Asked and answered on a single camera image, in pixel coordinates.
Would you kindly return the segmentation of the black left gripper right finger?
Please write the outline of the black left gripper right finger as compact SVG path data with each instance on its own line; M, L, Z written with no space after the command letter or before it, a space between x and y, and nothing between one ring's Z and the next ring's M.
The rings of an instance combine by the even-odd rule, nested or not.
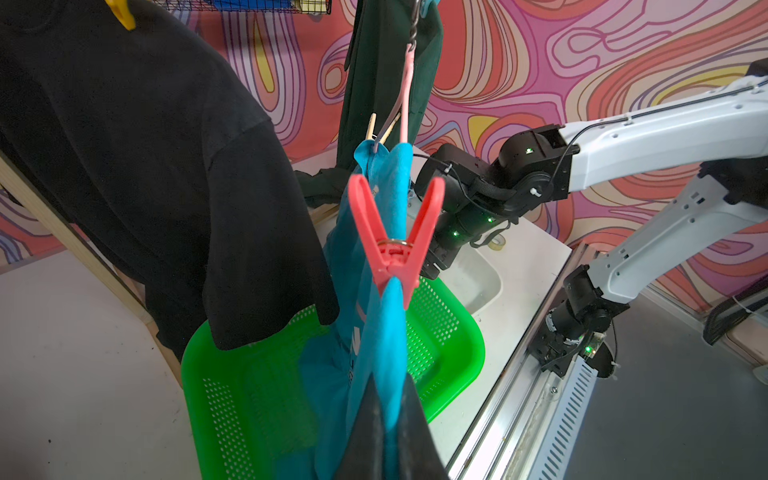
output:
M400 479L449 479L410 374L406 375L397 421L397 458Z

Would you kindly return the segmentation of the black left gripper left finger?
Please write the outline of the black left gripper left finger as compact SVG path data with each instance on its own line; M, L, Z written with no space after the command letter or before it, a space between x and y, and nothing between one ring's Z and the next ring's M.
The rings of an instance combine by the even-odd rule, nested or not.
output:
M375 380L370 377L334 479L382 480L384 447L383 409Z

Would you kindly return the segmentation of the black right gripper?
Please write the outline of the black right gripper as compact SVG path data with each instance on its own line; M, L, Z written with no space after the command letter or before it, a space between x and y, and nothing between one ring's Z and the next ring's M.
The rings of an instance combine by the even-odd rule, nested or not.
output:
M414 184L417 197L425 198L432 180L445 183L442 213L421 270L423 277L435 280L463 246L486 246L516 222L507 205L514 182L501 160L486 163L451 144L421 157L425 163Z

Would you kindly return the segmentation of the red clothespin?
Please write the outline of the red clothespin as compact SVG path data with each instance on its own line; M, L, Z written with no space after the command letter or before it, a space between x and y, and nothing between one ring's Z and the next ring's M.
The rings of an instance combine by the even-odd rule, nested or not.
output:
M421 268L442 213L445 191L443 179L431 180L411 232L401 240L387 234L365 177L356 174L349 180L348 202L373 283L378 292L383 293L391 279L398 279L403 290L404 308L409 307L419 286Z

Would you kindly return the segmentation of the teal t-shirt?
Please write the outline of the teal t-shirt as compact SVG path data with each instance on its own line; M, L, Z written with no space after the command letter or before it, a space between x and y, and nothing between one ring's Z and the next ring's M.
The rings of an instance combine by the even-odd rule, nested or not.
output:
M278 479L330 479L347 446L365 386L374 380L383 409L383 469L399 476L397 421L407 376L406 311L398 279L380 293L359 240L348 201L342 201L324 253L340 313L329 333L307 342L299 361L318 423L315 446L275 463Z

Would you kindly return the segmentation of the pink hanger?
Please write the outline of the pink hanger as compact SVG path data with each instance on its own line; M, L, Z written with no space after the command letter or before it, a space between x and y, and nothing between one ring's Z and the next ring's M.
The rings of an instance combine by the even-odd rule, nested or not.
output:
M431 42L432 13L420 16L420 1L377 1L374 21L374 104L378 138L375 151L392 134L396 143L417 138L429 98L426 52Z

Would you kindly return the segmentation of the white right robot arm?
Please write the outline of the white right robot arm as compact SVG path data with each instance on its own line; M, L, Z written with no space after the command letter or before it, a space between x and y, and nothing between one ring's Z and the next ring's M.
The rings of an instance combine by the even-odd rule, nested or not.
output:
M508 138L484 163L447 144L424 159L424 196L447 194L424 275L436 279L465 248L489 245L529 212L578 249L550 290L448 468L465 479L512 393L552 387L558 406L534 475L556 479L569 460L580 404L616 370L605 333L648 285L724 238L767 219L767 64L698 95L594 121L547 125Z

